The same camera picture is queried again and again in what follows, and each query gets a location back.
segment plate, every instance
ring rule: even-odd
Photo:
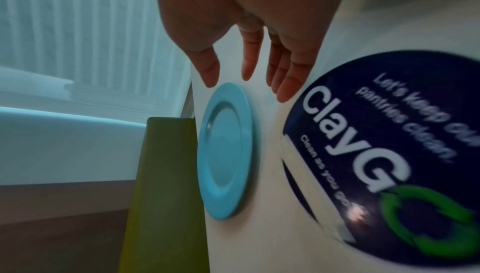
[[[230,217],[247,186],[253,147],[252,112],[242,89],[219,86],[208,102],[200,126],[198,185],[207,212],[217,220]]]

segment hand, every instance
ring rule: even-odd
[[[213,44],[237,24],[243,38],[244,80],[259,59],[264,26],[271,39],[266,83],[280,102],[307,81],[341,0],[158,0],[166,32],[186,53],[207,87],[220,63]]]

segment sticker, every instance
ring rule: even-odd
[[[320,225],[331,216],[315,212],[314,199],[334,206],[347,245],[399,264],[471,265],[480,261],[479,131],[480,62],[375,54],[335,68],[296,101],[283,134],[314,177],[296,177],[288,162],[285,173]],[[305,179],[322,192],[303,190]]]

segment recycling symbol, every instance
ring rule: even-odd
[[[407,199],[421,200],[436,206],[438,212],[451,221],[450,235],[445,239],[433,239],[424,234],[416,235],[402,225],[398,210],[402,208],[402,200]],[[475,221],[475,213],[435,190],[399,185],[389,193],[381,194],[380,208],[390,229],[425,255],[460,260],[480,252],[480,228]]]

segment vertical blind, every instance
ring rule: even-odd
[[[190,63],[157,0],[0,0],[0,106],[179,117]]]

